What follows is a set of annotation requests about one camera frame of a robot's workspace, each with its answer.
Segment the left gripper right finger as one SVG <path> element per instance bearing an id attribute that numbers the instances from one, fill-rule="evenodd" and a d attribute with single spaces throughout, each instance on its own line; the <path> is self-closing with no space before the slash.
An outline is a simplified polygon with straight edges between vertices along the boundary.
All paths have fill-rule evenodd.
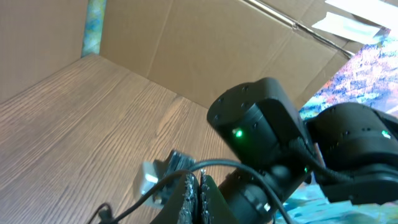
<path id="1" fill-rule="evenodd" d="M 200 170 L 199 214 L 202 224 L 238 224 L 218 186 L 205 169 Z"/>

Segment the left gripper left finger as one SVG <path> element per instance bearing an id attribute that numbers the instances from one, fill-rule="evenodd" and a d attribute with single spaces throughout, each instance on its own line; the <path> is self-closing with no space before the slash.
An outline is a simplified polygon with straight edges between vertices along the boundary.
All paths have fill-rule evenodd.
<path id="1" fill-rule="evenodd" d="M 198 181 L 184 174 L 163 209 L 150 224 L 194 224 L 198 218 Z"/>

